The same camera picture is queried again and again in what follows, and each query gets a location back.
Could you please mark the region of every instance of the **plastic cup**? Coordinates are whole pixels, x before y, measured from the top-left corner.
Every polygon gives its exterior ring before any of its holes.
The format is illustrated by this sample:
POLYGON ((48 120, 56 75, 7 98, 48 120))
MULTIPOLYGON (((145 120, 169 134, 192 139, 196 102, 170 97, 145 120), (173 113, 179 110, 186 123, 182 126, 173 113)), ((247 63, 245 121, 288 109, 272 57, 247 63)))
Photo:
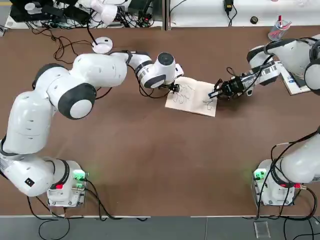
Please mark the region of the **plastic cup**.
POLYGON ((271 28, 271 31, 268 33, 268 38, 271 41, 279 41, 286 34, 289 28, 289 22, 285 20, 276 21, 275 25, 271 28))

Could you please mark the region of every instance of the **floor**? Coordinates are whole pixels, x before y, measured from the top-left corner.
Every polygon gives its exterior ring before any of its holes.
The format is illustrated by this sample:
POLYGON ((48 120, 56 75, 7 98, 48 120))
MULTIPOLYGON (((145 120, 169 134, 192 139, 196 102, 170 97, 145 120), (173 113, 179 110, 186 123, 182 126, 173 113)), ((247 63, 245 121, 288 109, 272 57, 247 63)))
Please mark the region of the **floor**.
MULTIPOLYGON (((42 221, 34 217, 0 218, 0 239, 40 240, 38 227, 42 221)), ((283 240, 283 220, 268 220, 272 240, 283 240)), ((315 233, 320 225, 311 220, 315 233)), ((68 224, 65 220, 46 223, 41 228, 45 239, 59 238, 65 234, 68 224)), ((287 239, 300 234, 310 234, 308 221, 288 221, 287 239)), ((70 221, 70 232, 64 240, 255 240, 254 221, 241 217, 190 218, 152 217, 145 222, 136 219, 110 220, 105 222, 93 218, 70 221)), ((298 240, 311 240, 302 236, 298 240)))

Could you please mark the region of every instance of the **brown table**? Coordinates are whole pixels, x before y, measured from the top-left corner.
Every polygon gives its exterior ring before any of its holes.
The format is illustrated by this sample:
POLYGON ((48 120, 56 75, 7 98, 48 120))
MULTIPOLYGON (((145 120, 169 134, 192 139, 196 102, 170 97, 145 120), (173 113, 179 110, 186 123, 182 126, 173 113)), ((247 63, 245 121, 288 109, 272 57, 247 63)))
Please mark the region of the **brown table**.
MULTIPOLYGON (((185 76, 215 83, 228 80, 226 67, 240 74, 249 70, 247 53, 268 42, 268 27, 99 29, 114 50, 140 50, 153 59, 169 52, 185 76)), ((292 27, 287 37, 313 36, 319 27, 292 27)), ((54 30, 72 41, 90 40, 85 29, 54 30)), ((13 30, 0 39, 0 135, 6 133, 15 96, 31 90, 39 68, 55 62, 57 44, 29 30, 13 30)), ((76 45, 78 53, 91 53, 76 45)), ((67 49, 65 57, 74 55, 67 49)), ((126 81, 98 100, 85 119, 54 117, 41 156, 75 160, 90 172, 100 198, 114 215, 125 216, 248 216, 256 214, 251 172, 270 158, 274 144, 296 140, 319 126, 320 98, 313 93, 290 96, 278 80, 257 86, 253 96, 218 102, 216 117, 165 108, 166 99, 142 97, 132 71, 126 81)), ((26 197, 0 178, 0 215, 30 215, 26 197)), ((320 186, 311 188, 320 196, 320 186)), ((288 215, 306 215, 312 201, 301 194, 288 215)), ((33 200, 34 211, 48 212, 33 200)), ((277 214, 264 207, 263 214, 277 214)), ((97 215, 90 198, 73 214, 97 215)))

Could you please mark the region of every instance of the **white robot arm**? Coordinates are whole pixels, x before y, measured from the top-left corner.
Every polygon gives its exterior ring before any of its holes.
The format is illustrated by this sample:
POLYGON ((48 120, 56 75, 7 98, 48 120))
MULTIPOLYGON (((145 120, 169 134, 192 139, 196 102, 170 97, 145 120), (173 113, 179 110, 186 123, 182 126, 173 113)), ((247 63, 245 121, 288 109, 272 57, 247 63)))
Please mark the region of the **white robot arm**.
POLYGON ((294 78, 305 80, 314 93, 320 94, 320 81, 317 78, 320 73, 319 39, 320 34, 301 39, 284 39, 253 48, 246 58, 251 71, 233 76, 229 81, 218 81, 209 97, 230 98, 244 92, 250 96, 255 85, 265 86, 276 81, 280 71, 272 59, 273 55, 279 58, 294 78))
POLYGON ((47 143, 52 117, 59 111, 71 120, 92 110, 97 87, 119 86, 127 75, 127 65, 135 70, 145 87, 173 84, 183 74, 161 56, 153 64, 148 55, 117 52, 111 55, 81 54, 71 70, 51 63, 42 67, 32 84, 34 90, 18 95, 13 103, 6 136, 0 143, 0 173, 29 197, 47 191, 50 205, 75 207, 84 190, 79 179, 85 173, 75 161, 38 157, 47 143))
MULTIPOLYGON (((276 55, 294 78, 305 81, 311 91, 320 95, 320 34, 301 39, 285 39, 252 50, 248 56, 262 52, 276 55)), ((288 206, 294 199, 295 185, 320 180, 320 128, 302 138, 306 141, 294 152, 277 162, 264 160, 254 171, 253 182, 256 199, 265 205, 288 206)))

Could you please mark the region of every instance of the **notebook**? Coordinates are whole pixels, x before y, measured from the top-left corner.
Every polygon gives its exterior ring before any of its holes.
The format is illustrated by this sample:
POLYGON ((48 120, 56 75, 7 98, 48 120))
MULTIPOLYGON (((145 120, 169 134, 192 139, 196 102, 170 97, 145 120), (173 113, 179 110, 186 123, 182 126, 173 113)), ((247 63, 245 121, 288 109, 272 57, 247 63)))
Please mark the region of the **notebook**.
POLYGON ((213 92, 214 84, 197 81, 181 76, 174 81, 179 84, 179 92, 170 92, 165 107, 194 114, 216 116, 217 98, 210 99, 208 94, 213 92))
POLYGON ((293 75, 290 74, 285 69, 285 67, 282 65, 282 63, 280 61, 277 61, 276 64, 277 64, 276 65, 277 68, 281 72, 281 76, 283 78, 284 85, 288 89, 290 95, 296 95, 296 94, 306 93, 306 92, 310 91, 310 88, 308 88, 306 85, 302 86, 303 84, 301 84, 302 87, 299 87, 299 85, 297 84, 297 82, 293 78, 293 75))

